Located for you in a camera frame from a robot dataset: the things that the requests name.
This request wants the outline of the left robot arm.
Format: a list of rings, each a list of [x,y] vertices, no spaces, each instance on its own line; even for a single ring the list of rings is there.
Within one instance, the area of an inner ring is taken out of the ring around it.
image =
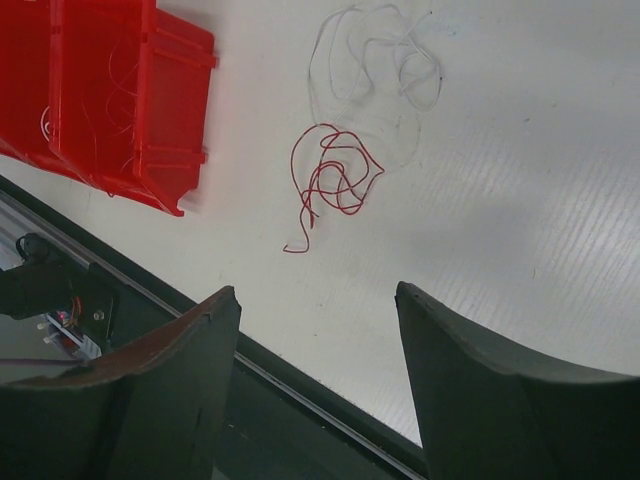
[[[1,313],[23,320],[70,310],[77,289],[69,261],[36,233],[23,235],[15,247],[22,264],[1,271]]]

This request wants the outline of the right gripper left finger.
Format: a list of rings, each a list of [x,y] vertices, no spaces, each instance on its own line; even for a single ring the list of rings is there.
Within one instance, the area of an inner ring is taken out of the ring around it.
[[[211,478],[240,318],[226,286],[107,355],[3,385],[2,478]]]

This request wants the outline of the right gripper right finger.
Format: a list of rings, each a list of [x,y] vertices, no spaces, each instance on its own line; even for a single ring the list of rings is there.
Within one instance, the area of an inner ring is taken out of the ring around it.
[[[564,361],[413,284],[395,303],[432,479],[635,479],[639,380]]]

